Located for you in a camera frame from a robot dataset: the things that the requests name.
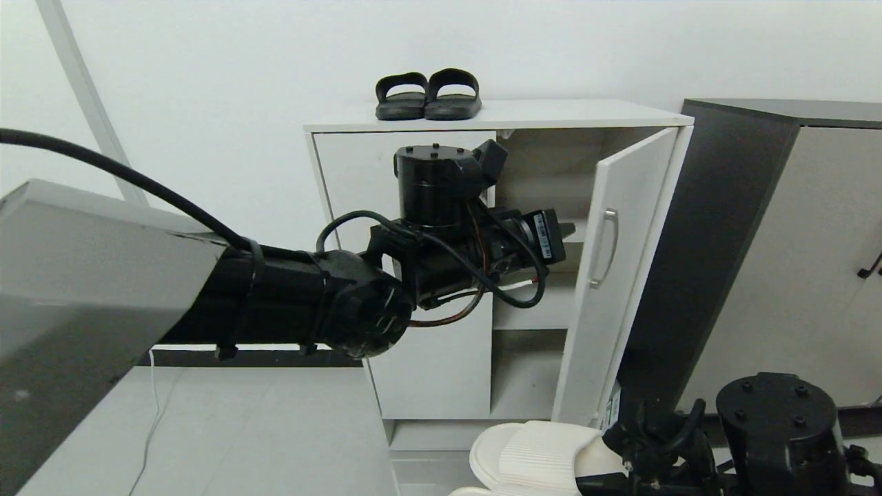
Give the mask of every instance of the white floor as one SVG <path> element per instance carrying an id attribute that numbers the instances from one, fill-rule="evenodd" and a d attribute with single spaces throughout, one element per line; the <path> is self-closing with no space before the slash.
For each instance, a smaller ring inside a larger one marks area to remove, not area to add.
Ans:
<path id="1" fill-rule="evenodd" d="M 362 369 L 156 369 L 166 413 L 136 495 L 445 496 L 477 481 L 458 452 L 392 462 Z M 153 422 L 149 369 L 130 373 L 20 496 L 125 496 Z M 882 438 L 854 441 L 882 461 Z M 717 450 L 718 462 L 728 459 Z"/>

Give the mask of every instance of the cabinet top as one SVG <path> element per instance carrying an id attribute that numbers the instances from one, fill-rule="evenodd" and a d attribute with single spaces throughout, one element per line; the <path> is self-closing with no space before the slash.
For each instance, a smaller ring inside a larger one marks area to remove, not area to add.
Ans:
<path id="1" fill-rule="evenodd" d="M 466 121 L 380 121 L 376 103 L 332 111 L 306 124 L 306 132 L 458 131 L 588 127 L 655 127 L 692 125 L 675 112 L 619 100 L 485 100 Z"/>
<path id="2" fill-rule="evenodd" d="M 809 127 L 882 129 L 882 102 L 700 98 L 684 102 L 689 104 Z"/>

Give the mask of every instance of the cabinet door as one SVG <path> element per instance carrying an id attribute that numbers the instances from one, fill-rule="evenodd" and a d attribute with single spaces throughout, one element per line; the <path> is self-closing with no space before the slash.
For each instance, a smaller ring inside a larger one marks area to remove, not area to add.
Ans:
<path id="1" fill-rule="evenodd" d="M 797 374 L 841 407 L 868 401 L 882 295 L 864 290 L 878 274 L 856 274 L 882 250 L 880 157 L 880 130 L 799 131 L 680 408 L 701 397 L 714 411 L 723 386 L 757 372 Z"/>
<path id="2" fill-rule="evenodd" d="M 494 131 L 369 132 L 314 134 L 331 215 L 373 210 L 399 217 L 392 158 L 400 147 L 440 143 L 474 148 Z M 337 232 L 340 247 L 362 251 L 375 223 L 356 219 Z M 453 315 L 467 298 L 413 319 Z M 383 418 L 486 418 L 490 414 L 490 346 L 493 298 L 485 297 L 465 319 L 448 326 L 411 328 L 389 351 L 368 360 Z"/>
<path id="3" fill-rule="evenodd" d="M 604 401 L 675 139 L 676 128 L 668 128 L 597 164 L 554 421 L 589 425 Z"/>

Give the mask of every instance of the white cord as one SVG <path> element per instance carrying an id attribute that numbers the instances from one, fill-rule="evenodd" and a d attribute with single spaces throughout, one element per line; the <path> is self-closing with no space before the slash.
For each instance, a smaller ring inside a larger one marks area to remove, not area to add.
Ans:
<path id="1" fill-rule="evenodd" d="M 160 396 L 156 393 L 156 375 L 154 373 L 156 362 L 153 361 L 153 350 L 150 349 L 147 351 L 147 354 L 150 356 L 150 385 L 153 387 L 153 400 L 156 402 L 156 416 L 153 417 L 153 424 L 150 426 L 150 432 L 147 433 L 147 440 L 144 442 L 144 460 L 141 463 L 141 471 L 138 473 L 138 476 L 135 477 L 134 484 L 131 485 L 129 496 L 135 493 L 135 489 L 138 487 L 138 482 L 141 481 L 141 476 L 143 476 L 144 471 L 147 470 L 147 453 L 150 450 L 150 441 L 153 440 L 153 433 L 156 432 L 156 426 L 159 425 L 161 417 Z"/>
<path id="2" fill-rule="evenodd" d="M 506 284 L 505 286 L 499 286 L 502 291 L 511 291 L 512 289 L 523 288 L 524 286 L 529 286 L 533 284 L 534 281 L 532 279 L 527 279 L 526 281 L 513 282 L 511 284 Z"/>

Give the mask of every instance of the black slipper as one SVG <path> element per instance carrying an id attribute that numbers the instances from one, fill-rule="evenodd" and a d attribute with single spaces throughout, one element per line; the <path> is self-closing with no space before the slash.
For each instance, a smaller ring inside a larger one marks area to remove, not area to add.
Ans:
<path id="1" fill-rule="evenodd" d="M 446 94 L 438 96 L 442 86 L 464 85 L 475 90 L 475 95 Z M 478 95 L 478 80 L 461 69 L 443 69 L 429 78 L 429 91 L 426 93 L 425 117 L 431 121 L 463 121 L 474 117 L 481 109 Z"/>
<path id="2" fill-rule="evenodd" d="M 426 106 L 426 77 L 419 72 L 386 76 L 377 81 L 377 111 L 375 115 L 381 121 L 407 121 L 422 119 L 422 110 Z M 422 93 L 411 91 L 388 95 L 389 90 L 401 85 L 422 86 Z"/>

